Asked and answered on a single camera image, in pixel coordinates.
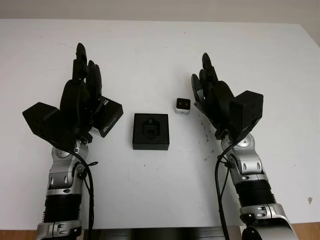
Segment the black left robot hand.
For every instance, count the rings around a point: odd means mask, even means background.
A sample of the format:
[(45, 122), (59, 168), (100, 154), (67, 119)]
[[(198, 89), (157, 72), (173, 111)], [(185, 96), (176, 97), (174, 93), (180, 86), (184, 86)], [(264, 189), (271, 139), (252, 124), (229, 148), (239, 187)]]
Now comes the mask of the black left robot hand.
[(64, 86), (59, 107), (76, 138), (88, 144), (92, 142), (90, 130), (103, 101), (100, 68), (87, 60), (85, 46), (78, 43), (72, 79)]

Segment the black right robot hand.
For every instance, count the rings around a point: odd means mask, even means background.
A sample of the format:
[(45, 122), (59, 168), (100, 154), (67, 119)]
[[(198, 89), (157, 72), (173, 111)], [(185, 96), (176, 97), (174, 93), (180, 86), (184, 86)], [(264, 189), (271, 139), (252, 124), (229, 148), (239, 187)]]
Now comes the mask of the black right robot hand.
[(235, 98), (229, 86), (218, 76), (209, 55), (202, 55), (202, 69), (191, 75), (194, 105), (209, 119), (215, 128), (215, 137), (222, 140), (229, 134), (229, 103)]

